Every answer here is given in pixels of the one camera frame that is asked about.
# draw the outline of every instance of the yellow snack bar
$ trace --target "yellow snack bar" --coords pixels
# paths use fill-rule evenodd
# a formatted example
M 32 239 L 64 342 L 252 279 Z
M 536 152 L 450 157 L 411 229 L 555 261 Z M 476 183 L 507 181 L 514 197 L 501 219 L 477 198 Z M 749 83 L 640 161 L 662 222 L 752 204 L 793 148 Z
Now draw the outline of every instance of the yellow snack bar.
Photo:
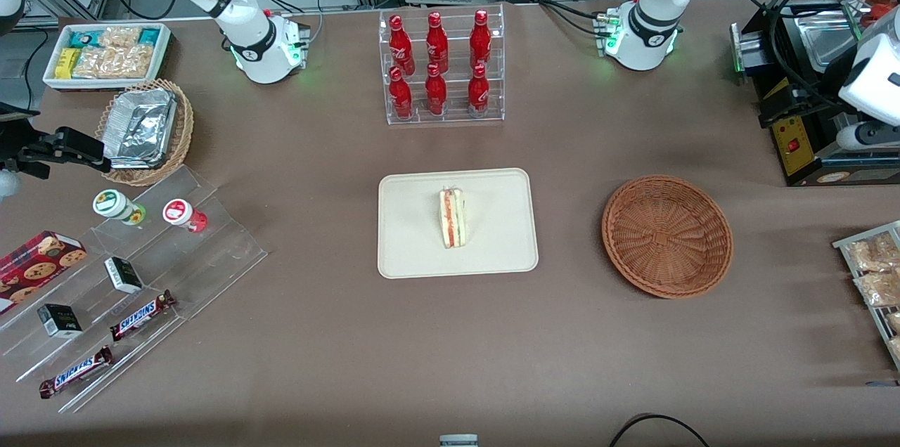
M 53 75 L 58 79 L 72 78 L 72 69 L 78 63 L 78 56 L 80 55 L 81 50 L 78 48 L 63 48 L 62 52 L 59 52 L 59 60 Z

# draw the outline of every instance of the coca-cola bottle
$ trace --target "coca-cola bottle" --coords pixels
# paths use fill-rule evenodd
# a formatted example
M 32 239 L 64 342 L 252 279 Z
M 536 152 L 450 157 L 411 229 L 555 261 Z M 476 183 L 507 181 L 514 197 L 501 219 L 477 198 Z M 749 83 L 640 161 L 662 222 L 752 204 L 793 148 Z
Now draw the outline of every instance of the coca-cola bottle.
M 488 30 L 488 12 L 484 9 L 475 11 L 475 27 L 472 28 L 472 36 L 469 36 L 469 48 L 472 69 L 478 63 L 488 65 L 488 60 L 491 60 L 491 31 Z
M 478 63 L 472 69 L 472 79 L 469 81 L 469 115 L 474 118 L 484 117 L 488 112 L 488 90 L 491 86 L 484 78 L 484 72 L 483 63 Z
M 436 63 L 441 73 L 450 69 L 450 47 L 447 44 L 447 33 L 441 25 L 441 14 L 437 11 L 428 13 L 428 36 L 425 38 L 428 49 L 428 62 Z
M 428 79 L 425 81 L 425 92 L 428 94 L 428 111 L 440 117 L 447 105 L 447 84 L 441 76 L 436 63 L 428 65 Z
M 403 20 L 399 15 L 393 15 L 388 22 L 391 24 L 391 56 L 394 64 L 403 70 L 403 75 L 412 76 L 416 72 L 416 62 L 412 60 L 412 41 L 409 41 L 409 34 L 403 30 Z
M 391 104 L 397 118 L 409 120 L 412 118 L 412 92 L 409 91 L 409 83 L 403 79 L 403 73 L 397 66 L 391 66 L 388 73 L 391 75 L 388 92 L 391 94 Z

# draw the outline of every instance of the yellow label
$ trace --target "yellow label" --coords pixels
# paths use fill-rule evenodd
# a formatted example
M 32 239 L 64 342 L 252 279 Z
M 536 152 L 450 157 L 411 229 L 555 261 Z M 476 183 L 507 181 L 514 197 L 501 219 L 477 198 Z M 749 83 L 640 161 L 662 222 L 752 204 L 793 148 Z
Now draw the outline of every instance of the yellow label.
M 772 87 L 772 90 L 769 91 L 769 93 L 766 94 L 766 97 L 764 97 L 763 99 L 768 99 L 768 98 L 772 97 L 776 92 L 787 87 L 787 85 L 788 85 L 788 79 L 787 78 L 782 79 L 781 82 L 778 82 L 778 85 L 775 85 L 775 87 Z
M 72 70 L 78 63 L 78 56 L 81 56 L 81 50 L 77 48 L 63 48 L 59 52 L 59 60 L 57 67 L 53 71 L 53 76 L 57 79 L 72 78 Z
M 816 159 L 813 146 L 809 145 L 803 119 L 789 117 L 779 120 L 772 126 L 772 136 L 778 144 L 778 154 L 787 175 L 796 174 Z

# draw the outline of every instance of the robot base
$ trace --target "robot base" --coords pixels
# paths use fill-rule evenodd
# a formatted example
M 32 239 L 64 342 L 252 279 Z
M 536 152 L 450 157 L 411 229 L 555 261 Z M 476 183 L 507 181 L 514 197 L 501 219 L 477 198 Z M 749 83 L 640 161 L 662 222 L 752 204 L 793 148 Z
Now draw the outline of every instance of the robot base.
M 659 46 L 646 46 L 628 22 L 628 14 L 633 7 L 634 2 L 626 2 L 619 8 L 608 9 L 602 20 L 594 20 L 595 32 L 610 35 L 597 38 L 597 49 L 601 57 L 612 57 L 628 69 L 651 70 L 661 65 L 662 60 L 671 53 L 678 31 L 672 33 L 669 41 L 663 39 Z
M 283 17 L 270 17 L 269 20 L 276 26 L 276 40 L 260 60 L 242 60 L 234 48 L 231 49 L 238 68 L 257 83 L 279 82 L 295 70 L 305 68 L 309 53 L 309 27 L 300 27 Z

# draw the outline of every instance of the small jar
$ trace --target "small jar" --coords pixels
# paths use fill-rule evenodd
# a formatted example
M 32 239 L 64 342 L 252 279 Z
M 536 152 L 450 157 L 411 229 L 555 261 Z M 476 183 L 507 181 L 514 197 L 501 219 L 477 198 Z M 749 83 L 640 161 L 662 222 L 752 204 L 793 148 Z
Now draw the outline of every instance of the small jar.
M 172 226 L 184 227 L 191 233 L 206 229 L 206 214 L 196 210 L 185 200 L 171 200 L 163 209 L 163 219 Z
M 144 207 L 114 188 L 107 188 L 94 197 L 94 212 L 107 219 L 121 220 L 125 226 L 137 226 L 147 216 Z

